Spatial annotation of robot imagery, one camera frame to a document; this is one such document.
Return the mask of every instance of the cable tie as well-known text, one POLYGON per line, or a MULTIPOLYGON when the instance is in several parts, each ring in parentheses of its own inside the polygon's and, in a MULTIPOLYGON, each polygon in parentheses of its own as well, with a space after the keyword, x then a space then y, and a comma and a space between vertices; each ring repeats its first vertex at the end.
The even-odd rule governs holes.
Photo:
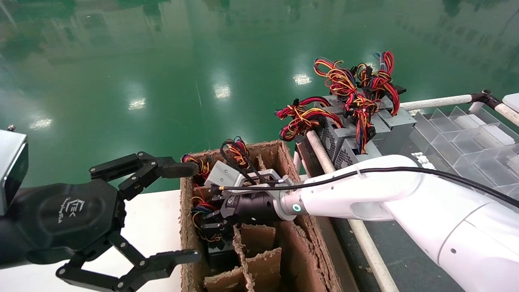
POLYGON ((366 174, 363 174, 362 172, 360 172, 360 169, 355 168, 355 170, 357 171, 357 174, 359 175, 359 177, 360 177, 361 179, 366 178, 366 174))

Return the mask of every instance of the clear plastic bin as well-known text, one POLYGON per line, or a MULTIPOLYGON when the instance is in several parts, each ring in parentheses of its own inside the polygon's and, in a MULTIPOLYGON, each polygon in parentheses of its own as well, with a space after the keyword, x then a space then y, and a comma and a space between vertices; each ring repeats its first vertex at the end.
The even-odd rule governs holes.
POLYGON ((440 155, 462 177, 519 198, 519 135, 485 109, 467 114, 459 107, 447 116, 436 109, 420 113, 410 138, 421 152, 440 155))

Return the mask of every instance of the cardboard box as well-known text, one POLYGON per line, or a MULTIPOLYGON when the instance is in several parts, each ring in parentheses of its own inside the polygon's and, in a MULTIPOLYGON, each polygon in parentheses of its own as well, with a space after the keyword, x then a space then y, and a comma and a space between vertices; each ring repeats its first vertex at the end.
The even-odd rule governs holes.
MULTIPOLYGON (((300 181, 290 151, 283 141, 247 145, 250 158, 259 169, 273 168, 279 175, 300 181)), ((223 160, 219 150, 192 154, 213 165, 223 160)), ((181 179, 181 241, 184 249, 202 252, 198 263, 181 266, 182 292, 340 292, 342 288, 317 219, 298 216, 294 221, 273 222, 270 226, 234 227, 233 246, 240 266, 211 275, 204 256, 204 245, 191 222, 191 178, 181 179)), ((210 195, 201 188, 204 195, 210 195)))

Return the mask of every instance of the black cable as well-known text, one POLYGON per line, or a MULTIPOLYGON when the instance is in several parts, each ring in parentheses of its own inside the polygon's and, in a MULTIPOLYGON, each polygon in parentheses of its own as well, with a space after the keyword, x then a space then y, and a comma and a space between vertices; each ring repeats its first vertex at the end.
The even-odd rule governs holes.
POLYGON ((238 145, 236 142, 232 141, 232 140, 227 140, 225 141, 222 146, 220 147, 220 154, 223 156, 223 158, 225 159, 225 161, 229 164, 229 166, 231 166, 232 168, 236 169, 237 171, 239 171, 246 179, 247 181, 249 181, 251 184, 256 184, 256 182, 249 176, 249 174, 247 174, 247 172, 240 168, 235 161, 233 161, 232 159, 230 159, 226 154, 225 154, 225 151, 224 151, 224 146, 225 145, 233 145, 234 147, 236 147, 238 149, 238 151, 240 151, 240 154, 241 156, 243 156, 243 158, 245 159, 245 161, 249 164, 250 166, 250 169, 258 176, 259 178, 259 181, 261 183, 269 183, 262 175, 260 175, 260 173, 257 171, 257 169, 254 167, 254 164, 252 163, 252 161, 250 160, 249 156, 243 151, 243 149, 240 147, 240 145, 238 145))
MULTIPOLYGON (((468 185, 470 187, 473 187, 477 190, 483 191, 489 195, 492 195, 496 198, 499 198, 508 204, 519 208, 519 201, 511 198, 501 192, 498 192, 492 188, 487 187, 486 185, 482 185, 478 182, 472 181, 470 179, 463 178, 458 175, 453 175, 448 172, 436 170, 436 169, 428 169, 428 168, 420 168, 420 167, 388 167, 388 168, 366 168, 366 169, 359 169, 359 172, 362 174, 368 173, 368 172, 394 172, 394 171, 409 171, 409 172, 420 172, 423 174, 430 174, 430 175, 436 175, 439 177, 448 178, 450 180, 460 182, 462 184, 468 185)), ((308 188, 308 187, 316 187, 318 185, 334 182, 343 178, 351 177, 354 175, 357 175, 357 171, 348 172, 347 174, 343 174, 340 176, 336 176, 330 179, 322 180, 322 181, 316 181, 311 183, 305 183, 305 184, 299 184, 299 185, 287 185, 282 187, 220 187, 220 189, 224 190, 237 190, 237 191, 243 191, 243 190, 251 190, 251 191, 286 191, 286 190, 295 190, 295 189, 302 189, 302 188, 308 188)))

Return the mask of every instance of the white table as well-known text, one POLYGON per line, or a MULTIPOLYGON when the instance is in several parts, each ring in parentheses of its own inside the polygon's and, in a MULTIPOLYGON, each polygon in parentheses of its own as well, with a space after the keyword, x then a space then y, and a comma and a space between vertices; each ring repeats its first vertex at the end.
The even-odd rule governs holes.
MULTIPOLYGON (((145 257, 180 250, 180 190, 141 194, 126 202, 124 236, 145 257)), ((46 266, 27 265, 0 270, 0 291, 86 292, 58 279, 56 270, 65 262, 46 266)), ((113 247, 83 269, 120 277, 133 265, 113 247)), ((180 266, 171 277, 146 283, 139 292, 180 291, 180 266)))

